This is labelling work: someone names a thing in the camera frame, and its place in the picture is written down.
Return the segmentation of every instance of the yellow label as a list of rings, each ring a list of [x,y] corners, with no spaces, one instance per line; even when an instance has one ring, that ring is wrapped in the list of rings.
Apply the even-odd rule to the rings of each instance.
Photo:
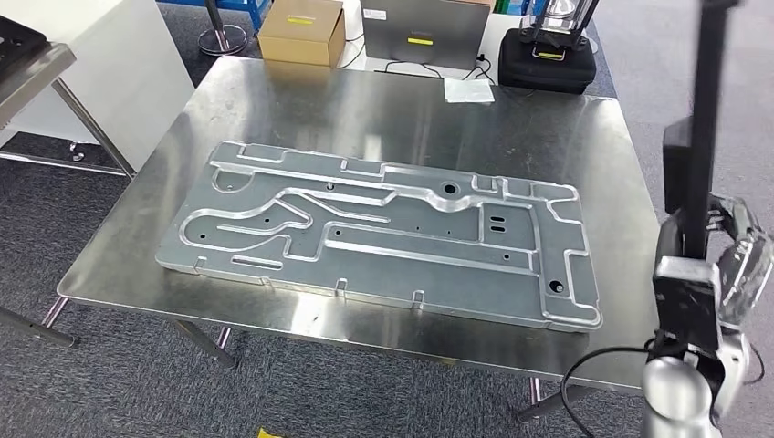
[[[277,435],[270,435],[262,427],[258,430],[258,438],[282,438],[282,437]]]
[[[311,25],[314,23],[314,20],[305,18],[303,16],[289,16],[288,23],[293,23],[296,25]]]
[[[412,44],[421,44],[423,46],[432,46],[433,41],[429,39],[409,38],[409,42]]]
[[[562,59],[564,55],[560,55],[558,53],[549,53],[549,52],[538,52],[539,57],[550,57],[552,59]]]

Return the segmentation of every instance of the black pole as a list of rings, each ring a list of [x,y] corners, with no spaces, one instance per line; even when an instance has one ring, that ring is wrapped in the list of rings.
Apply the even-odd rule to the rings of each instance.
[[[712,174],[728,9],[738,0],[701,0],[690,167],[685,197],[684,256],[706,258],[706,219]]]
[[[207,6],[207,14],[210,15],[210,21],[213,22],[215,30],[223,30],[223,20],[221,20],[220,13],[217,10],[217,2],[215,0],[204,0],[204,5]]]

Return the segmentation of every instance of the round base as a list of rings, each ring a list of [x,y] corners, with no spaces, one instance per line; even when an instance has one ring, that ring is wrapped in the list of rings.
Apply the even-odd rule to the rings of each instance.
[[[242,27],[225,25],[223,26],[223,35],[225,36],[225,43],[224,47],[221,47],[215,30],[207,30],[199,36],[199,49],[205,55],[219,57],[221,55],[233,55],[247,46],[247,33],[245,33]]]

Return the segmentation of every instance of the floor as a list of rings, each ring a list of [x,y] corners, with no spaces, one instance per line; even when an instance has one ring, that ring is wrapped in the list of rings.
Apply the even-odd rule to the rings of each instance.
[[[595,22],[654,207],[664,217],[661,139],[691,107],[700,2],[600,2]],[[747,0],[729,21],[717,139],[715,190],[745,198],[774,230],[774,9]],[[747,333],[774,357],[774,286],[769,283]],[[774,381],[747,387],[723,421],[727,436],[774,436]]]
[[[673,67],[668,59],[660,64],[651,59],[652,65],[642,65],[646,64],[644,57],[627,55],[624,42],[637,34],[630,35],[622,23],[614,23],[621,13],[617,9],[623,8],[616,3],[621,2],[601,2],[600,41],[646,181],[659,205],[660,162],[654,139],[660,140],[662,125],[672,120],[666,116],[674,113],[676,119],[687,110],[689,93],[674,93],[680,89],[679,74],[686,73],[683,81],[689,84],[690,69]],[[651,8],[655,21],[664,18],[663,10],[653,6],[655,1],[631,3]],[[198,83],[212,63],[195,45],[196,36],[206,28],[206,13],[185,6],[160,8]],[[635,13],[626,17],[641,19]],[[224,14],[224,21],[250,27],[242,14]],[[671,21],[665,21],[664,26],[674,32],[683,30],[674,27],[690,29],[682,22],[669,25]],[[643,46],[642,40],[637,44]],[[246,52],[248,56],[257,53],[254,45]],[[659,50],[652,55],[664,56]],[[685,56],[690,57],[689,48]],[[604,72],[604,57],[598,57],[598,63]],[[669,64],[670,77],[671,68],[675,69],[674,81],[664,84],[671,87],[669,92],[656,86],[637,88],[636,79],[643,80],[637,68],[653,71],[664,63]],[[663,76],[664,72],[653,76],[654,84]],[[610,75],[600,78],[608,80]],[[614,95],[610,83],[595,87],[595,94]],[[666,102],[654,102],[662,94],[669,105],[675,105],[673,109],[666,110]],[[49,156],[65,153],[61,143],[49,139],[20,135],[12,142],[8,148]],[[89,157],[104,161],[98,151],[91,151]],[[748,172],[719,171],[722,182],[718,187],[749,196],[763,216],[771,205],[766,204],[766,191],[754,190],[751,182],[770,182],[771,168],[769,162],[756,158],[755,154],[721,153],[719,162],[731,162],[738,171],[753,169],[748,172],[756,176],[750,179]],[[41,319],[54,300],[58,280],[125,184],[118,177],[0,161],[3,304]],[[767,217],[764,224],[772,229],[770,221]],[[764,313],[755,316],[751,331],[762,333],[766,328]],[[168,322],[155,317],[74,305],[66,309],[57,326],[78,334],[78,348],[59,349],[0,327],[0,392],[4,394],[0,398],[0,436],[252,437],[261,426],[287,438],[581,436],[564,412],[529,425],[517,424],[513,411],[528,403],[526,381],[508,373],[453,368],[254,333],[239,333],[230,341],[229,349],[241,359],[241,365],[237,370],[222,370],[178,336]],[[216,332],[216,328],[207,329]],[[771,351],[766,339],[761,337],[759,344],[764,354]],[[746,390],[736,417],[729,419],[729,430],[771,435],[770,428],[750,425],[753,416],[747,414],[770,406],[767,402],[772,396],[767,395],[766,386]],[[599,436],[638,434],[639,397],[599,393],[578,409]]]

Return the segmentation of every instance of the metal panel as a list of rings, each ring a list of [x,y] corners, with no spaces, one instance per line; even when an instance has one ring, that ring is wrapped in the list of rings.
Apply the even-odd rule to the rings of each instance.
[[[601,324],[574,187],[219,144],[162,266],[565,331]]]

